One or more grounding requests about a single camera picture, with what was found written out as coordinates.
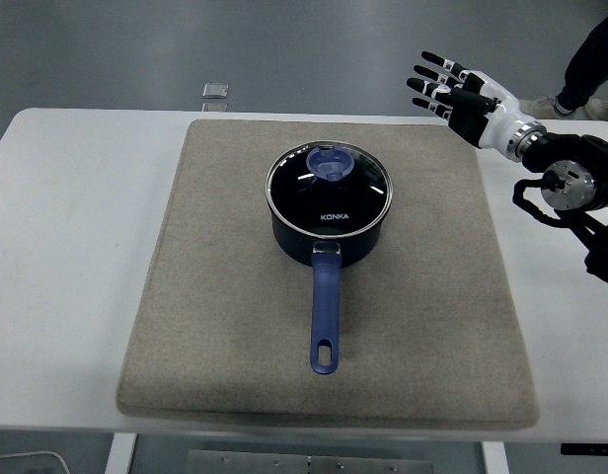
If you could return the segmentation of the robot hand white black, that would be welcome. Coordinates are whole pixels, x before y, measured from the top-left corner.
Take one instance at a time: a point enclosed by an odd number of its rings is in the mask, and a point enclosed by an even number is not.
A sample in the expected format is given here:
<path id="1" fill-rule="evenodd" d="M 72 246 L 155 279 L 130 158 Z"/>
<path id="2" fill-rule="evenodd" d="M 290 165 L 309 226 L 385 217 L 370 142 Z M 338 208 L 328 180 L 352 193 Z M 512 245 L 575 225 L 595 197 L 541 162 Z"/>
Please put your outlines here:
<path id="1" fill-rule="evenodd" d="M 535 125 L 520 111 L 518 100 L 482 71 L 429 51 L 421 58 L 429 65 L 417 64 L 417 75 L 407 80 L 417 93 L 412 103 L 444 119 L 467 143 L 513 160 L 516 134 Z"/>

